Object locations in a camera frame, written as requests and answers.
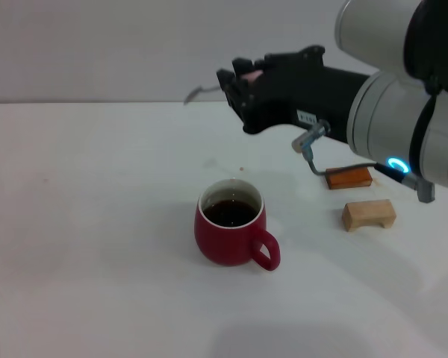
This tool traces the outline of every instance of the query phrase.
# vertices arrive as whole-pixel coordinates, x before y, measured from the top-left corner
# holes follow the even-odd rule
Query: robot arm
[[[238,58],[234,72],[218,71],[244,131],[325,122],[324,135],[400,183],[448,186],[448,0],[349,0],[335,36],[341,50],[382,71],[326,67],[321,46]]]

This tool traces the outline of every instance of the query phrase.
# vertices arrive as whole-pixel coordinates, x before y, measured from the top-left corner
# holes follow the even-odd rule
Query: white table
[[[224,103],[0,105],[0,358],[448,357],[448,189],[328,191],[301,132],[247,136]],[[230,177],[266,199],[273,273],[196,247],[196,199]],[[345,203],[383,198],[392,229],[344,231]]]

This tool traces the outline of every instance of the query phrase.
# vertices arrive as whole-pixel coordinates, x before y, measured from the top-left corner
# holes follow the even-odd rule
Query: cable
[[[186,96],[184,99],[184,105],[192,102],[200,93],[210,93],[215,92],[221,89],[221,86],[215,86],[215,87],[209,87],[209,88],[202,88],[202,86],[199,86],[195,89],[193,89],[189,95]]]
[[[340,173],[344,173],[344,172],[348,172],[350,170],[354,170],[354,169],[360,169],[360,168],[369,168],[369,167],[374,167],[376,165],[376,163],[362,163],[362,164],[356,164],[354,166],[346,166],[344,168],[340,168],[331,172],[319,172],[314,165],[314,161],[313,160],[309,160],[308,161],[308,166],[311,167],[311,171],[315,174],[318,175],[319,177],[325,177],[326,175],[335,175],[335,174],[340,174]]]

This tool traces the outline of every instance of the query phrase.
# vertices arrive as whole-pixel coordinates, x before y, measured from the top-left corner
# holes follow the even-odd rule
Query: dark liquid
[[[206,210],[204,215],[214,224],[225,227],[236,227],[250,223],[258,212],[242,201],[221,201]]]

